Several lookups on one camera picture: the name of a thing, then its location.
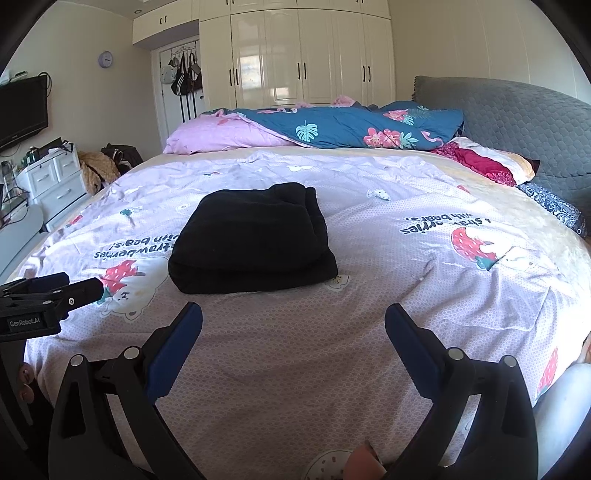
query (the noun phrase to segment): ceiling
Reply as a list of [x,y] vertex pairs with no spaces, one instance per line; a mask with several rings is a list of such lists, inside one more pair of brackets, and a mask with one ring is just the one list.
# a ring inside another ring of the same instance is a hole
[[70,0],[76,4],[91,5],[102,8],[127,18],[136,18],[146,12],[154,10],[163,5],[172,3],[174,0]]

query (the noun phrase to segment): black folded cloth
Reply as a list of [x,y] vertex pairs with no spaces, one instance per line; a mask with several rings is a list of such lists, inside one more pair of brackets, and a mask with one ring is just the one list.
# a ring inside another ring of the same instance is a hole
[[199,203],[168,272],[183,293],[273,291],[338,275],[316,190],[282,183],[220,190]]

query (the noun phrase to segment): printed bedsheet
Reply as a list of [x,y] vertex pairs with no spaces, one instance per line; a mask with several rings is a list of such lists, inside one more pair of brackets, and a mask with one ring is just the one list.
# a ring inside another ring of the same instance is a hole
[[[167,259],[199,200],[283,181],[316,188],[340,275],[275,293],[181,294]],[[418,157],[258,151],[214,169],[187,161],[128,174],[21,270],[97,276],[105,286],[103,299],[71,314],[61,334],[30,340],[26,360],[55,401],[72,355],[95,360],[141,345],[193,300],[204,311],[203,333],[158,408],[210,480],[296,479],[319,453],[365,439],[391,461],[430,408],[385,334],[391,303],[473,358],[515,355],[533,402],[578,357],[591,329],[588,298],[530,232],[470,188]],[[115,417],[145,466],[116,406]]]

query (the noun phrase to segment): backpack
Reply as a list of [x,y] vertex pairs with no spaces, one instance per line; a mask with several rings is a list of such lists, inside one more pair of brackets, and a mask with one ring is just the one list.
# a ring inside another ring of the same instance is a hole
[[111,145],[109,143],[101,152],[115,162],[117,170],[122,175],[144,162],[138,150],[130,145]]

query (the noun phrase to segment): blue patterned pillow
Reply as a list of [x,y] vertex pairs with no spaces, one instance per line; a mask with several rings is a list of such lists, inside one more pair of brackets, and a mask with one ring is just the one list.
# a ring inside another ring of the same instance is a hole
[[577,207],[565,202],[562,198],[557,197],[548,189],[540,187],[530,181],[526,181],[517,188],[555,215],[558,220],[571,230],[574,230],[583,238],[587,236],[585,218]]

